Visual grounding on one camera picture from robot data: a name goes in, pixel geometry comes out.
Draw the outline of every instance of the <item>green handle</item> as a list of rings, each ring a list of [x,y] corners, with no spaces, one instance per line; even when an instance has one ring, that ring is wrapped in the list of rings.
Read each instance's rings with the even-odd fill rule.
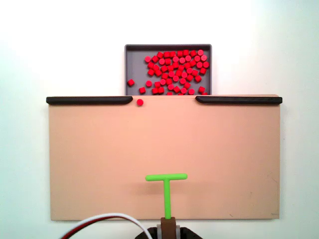
[[[186,173],[174,173],[174,174],[157,174],[147,175],[146,181],[163,181],[164,182],[164,207],[165,207],[165,219],[171,219],[170,211],[170,180],[183,180],[187,179]]]

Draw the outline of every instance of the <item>white wall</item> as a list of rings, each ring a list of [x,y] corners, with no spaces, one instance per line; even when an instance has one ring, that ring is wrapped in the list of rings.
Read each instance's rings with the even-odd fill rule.
[[[73,224],[50,220],[45,98],[122,95],[127,43],[211,43],[214,94],[284,99],[281,218],[179,224],[206,239],[319,238],[319,1],[310,0],[1,1],[0,238],[54,239]],[[106,222],[74,238],[138,233]]]

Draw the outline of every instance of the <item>gray tray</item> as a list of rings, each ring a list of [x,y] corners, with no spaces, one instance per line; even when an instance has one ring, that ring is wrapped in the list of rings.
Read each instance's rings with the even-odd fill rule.
[[[205,75],[201,75],[201,82],[197,83],[194,79],[190,82],[191,88],[195,90],[195,95],[200,95],[198,93],[198,88],[200,86],[205,87],[205,92],[209,95],[211,94],[211,76],[212,76],[212,63],[211,63],[211,45],[210,44],[190,44],[190,45],[126,45],[125,46],[125,94],[126,96],[140,95],[139,88],[145,87],[146,92],[143,95],[152,95],[152,88],[146,87],[145,82],[150,80],[153,82],[160,81],[161,77],[156,75],[148,75],[148,65],[145,62],[145,57],[150,56],[151,58],[160,51],[164,53],[165,51],[178,51],[178,50],[200,50],[204,51],[207,56],[207,61],[209,62],[209,68]],[[129,86],[127,81],[133,79],[135,84]],[[175,86],[182,88],[179,82],[173,82]],[[164,86],[166,95],[168,92],[167,86]]]

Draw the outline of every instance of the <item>black rubber strip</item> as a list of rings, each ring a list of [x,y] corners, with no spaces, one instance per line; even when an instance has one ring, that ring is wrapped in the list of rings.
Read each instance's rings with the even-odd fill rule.
[[[49,105],[126,105],[132,96],[47,97]]]
[[[279,105],[281,97],[243,97],[243,96],[196,96],[202,104],[212,105]]]

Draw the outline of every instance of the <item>wooden board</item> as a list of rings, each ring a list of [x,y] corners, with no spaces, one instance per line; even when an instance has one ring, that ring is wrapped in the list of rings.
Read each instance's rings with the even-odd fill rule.
[[[279,218],[279,105],[50,105],[49,133],[52,220],[159,219],[163,185],[145,176],[165,173],[188,174],[171,182],[177,219]]]

